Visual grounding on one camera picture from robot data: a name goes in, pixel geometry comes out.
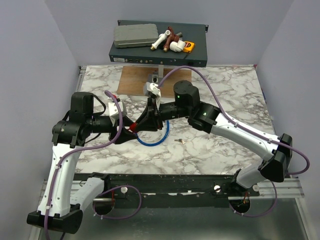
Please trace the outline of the red cable lock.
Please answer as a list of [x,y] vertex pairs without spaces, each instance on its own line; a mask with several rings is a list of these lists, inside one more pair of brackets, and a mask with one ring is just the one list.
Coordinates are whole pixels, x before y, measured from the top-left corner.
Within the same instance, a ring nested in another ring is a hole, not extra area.
[[133,132],[133,133],[136,133],[136,127],[137,127],[137,123],[136,122],[133,122],[129,127],[128,127],[128,130]]

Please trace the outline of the blue cable lock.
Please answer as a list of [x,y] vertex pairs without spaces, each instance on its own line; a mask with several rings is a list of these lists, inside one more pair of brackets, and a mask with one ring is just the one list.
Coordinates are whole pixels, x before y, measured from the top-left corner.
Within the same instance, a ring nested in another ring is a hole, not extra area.
[[153,142],[153,143],[148,143],[148,142],[144,142],[142,141],[138,135],[137,136],[137,140],[140,144],[144,145],[144,146],[147,146],[147,147],[155,147],[155,146],[158,146],[160,144],[162,144],[166,139],[167,137],[169,136],[169,132],[170,132],[170,122],[167,120],[166,122],[166,130],[165,130],[165,134],[164,136],[162,137],[162,139],[160,139],[159,141],[157,142]]

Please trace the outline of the silver key bunch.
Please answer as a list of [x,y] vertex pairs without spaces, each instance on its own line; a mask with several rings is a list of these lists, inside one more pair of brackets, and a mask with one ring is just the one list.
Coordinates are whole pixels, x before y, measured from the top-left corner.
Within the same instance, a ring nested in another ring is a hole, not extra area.
[[175,139],[174,141],[175,141],[175,142],[179,142],[179,143],[181,143],[181,144],[183,144],[183,145],[189,142],[189,141],[183,140],[183,139],[181,139],[181,138]]

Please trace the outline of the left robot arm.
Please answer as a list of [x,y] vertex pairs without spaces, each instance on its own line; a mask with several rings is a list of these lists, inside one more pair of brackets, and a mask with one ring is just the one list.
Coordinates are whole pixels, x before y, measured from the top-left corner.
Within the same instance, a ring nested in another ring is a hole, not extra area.
[[80,228],[85,209],[95,197],[113,196],[107,174],[92,173],[85,184],[71,194],[75,169],[83,151],[105,148],[135,139],[125,129],[126,107],[121,100],[105,91],[109,103],[101,103],[108,115],[94,112],[94,101],[99,98],[90,92],[75,92],[71,96],[70,109],[52,129],[52,162],[46,189],[37,210],[27,216],[29,225],[42,228],[45,237],[49,231],[75,234]]

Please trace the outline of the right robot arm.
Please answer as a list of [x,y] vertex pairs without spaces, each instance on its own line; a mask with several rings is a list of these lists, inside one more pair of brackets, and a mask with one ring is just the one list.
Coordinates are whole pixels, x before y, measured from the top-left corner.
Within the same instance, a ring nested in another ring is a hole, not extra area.
[[253,185],[269,180],[282,183],[292,158],[292,137],[288,134],[272,135],[236,121],[212,104],[200,100],[197,87],[187,80],[174,84],[174,101],[160,102],[160,90],[154,83],[146,83],[144,93],[147,104],[141,116],[129,128],[132,132],[156,132],[163,122],[187,118],[194,129],[227,138],[257,154],[261,161],[234,174],[230,191],[241,196]]

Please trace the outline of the white elbow pipe fitting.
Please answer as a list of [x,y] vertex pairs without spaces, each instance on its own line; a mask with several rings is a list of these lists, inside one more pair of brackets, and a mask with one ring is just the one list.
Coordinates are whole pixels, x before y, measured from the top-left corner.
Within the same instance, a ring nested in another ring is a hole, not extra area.
[[182,40],[179,40],[178,42],[172,41],[169,45],[169,49],[173,52],[179,53],[184,50],[185,45],[186,43]]

